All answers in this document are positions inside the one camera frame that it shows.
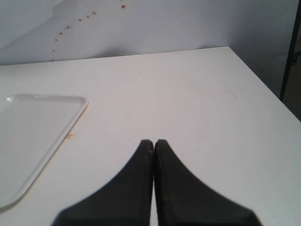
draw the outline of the white table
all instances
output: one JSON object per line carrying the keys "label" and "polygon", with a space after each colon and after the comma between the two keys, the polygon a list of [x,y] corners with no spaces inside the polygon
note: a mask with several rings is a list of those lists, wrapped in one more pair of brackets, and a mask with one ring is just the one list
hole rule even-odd
{"label": "white table", "polygon": [[[106,184],[141,139],[164,138],[211,188],[265,226],[301,225],[301,123],[228,47],[0,67],[0,99],[82,95],[90,103],[0,225],[50,225]],[[151,225],[157,225],[155,201]]]}

